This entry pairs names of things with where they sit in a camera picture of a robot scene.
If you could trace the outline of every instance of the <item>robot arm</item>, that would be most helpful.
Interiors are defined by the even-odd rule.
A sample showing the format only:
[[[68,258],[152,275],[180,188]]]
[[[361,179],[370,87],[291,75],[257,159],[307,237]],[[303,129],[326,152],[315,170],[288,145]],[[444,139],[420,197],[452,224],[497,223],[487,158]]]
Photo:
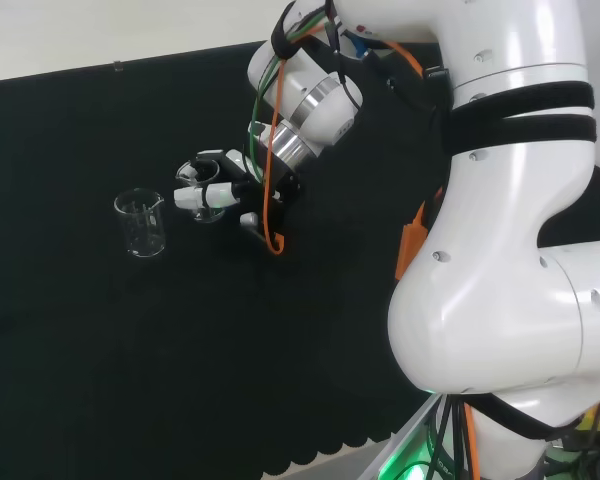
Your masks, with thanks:
[[[298,0],[284,31],[321,4]],[[400,367],[421,389],[496,392],[546,425],[569,424],[600,401],[600,243],[539,250],[537,236],[583,193],[594,167],[593,96],[576,0],[334,5],[354,39],[438,41],[453,90],[443,132],[452,158],[445,200],[389,310]],[[248,74],[256,89],[274,55],[270,42],[254,55]],[[302,50],[264,94],[269,104],[279,81],[285,120],[274,136],[272,182],[285,202],[298,166],[336,144],[357,109],[340,76]],[[346,85],[361,105],[358,88]],[[270,127],[253,127],[266,149]],[[263,155],[252,156],[264,167]],[[475,417],[483,477],[518,478],[536,465],[544,441]]]

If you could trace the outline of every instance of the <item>black band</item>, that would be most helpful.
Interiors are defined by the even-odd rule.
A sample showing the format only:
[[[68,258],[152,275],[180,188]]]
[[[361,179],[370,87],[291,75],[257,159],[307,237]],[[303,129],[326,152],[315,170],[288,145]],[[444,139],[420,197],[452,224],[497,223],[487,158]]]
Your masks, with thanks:
[[[552,82],[495,93],[451,112],[453,125],[484,124],[523,113],[552,108],[593,109],[593,87],[586,82]]]
[[[287,36],[284,33],[284,19],[286,18],[289,10],[293,7],[293,4],[296,3],[291,2],[287,5],[287,8],[282,12],[282,16],[276,23],[275,28],[273,29],[273,33],[271,34],[271,46],[273,47],[273,51],[276,56],[281,60],[289,60],[300,50],[299,43],[291,43],[287,40]]]
[[[204,208],[209,208],[209,204],[207,203],[207,189],[208,188],[209,188],[208,183],[204,187],[202,187],[202,205],[204,205]]]
[[[505,118],[479,126],[452,126],[443,135],[443,148],[449,155],[479,148],[515,143],[551,140],[584,140],[595,142],[596,121],[586,115],[532,115]]]
[[[553,82],[497,93],[449,114],[443,126],[443,148],[453,156],[469,150],[516,143],[595,142],[596,121],[588,115],[514,117],[554,108],[594,106],[593,89],[585,82]]]
[[[551,427],[517,410],[492,393],[462,395],[462,400],[507,430],[511,430],[530,440],[556,440],[564,436],[564,434],[571,432],[581,421],[578,418],[568,425]]]

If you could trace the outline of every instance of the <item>black cloth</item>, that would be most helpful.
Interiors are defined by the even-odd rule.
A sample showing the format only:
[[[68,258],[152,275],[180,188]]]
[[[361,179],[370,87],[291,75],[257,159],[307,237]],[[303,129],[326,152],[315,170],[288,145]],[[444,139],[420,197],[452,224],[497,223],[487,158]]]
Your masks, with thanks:
[[[281,258],[173,207],[182,163],[241,147],[257,46],[0,82],[0,479],[257,479],[426,398],[386,330],[402,226],[447,170],[426,113],[349,67],[359,124],[304,173]],[[157,261],[124,253],[132,187],[167,199]],[[544,238],[600,236],[585,197]]]

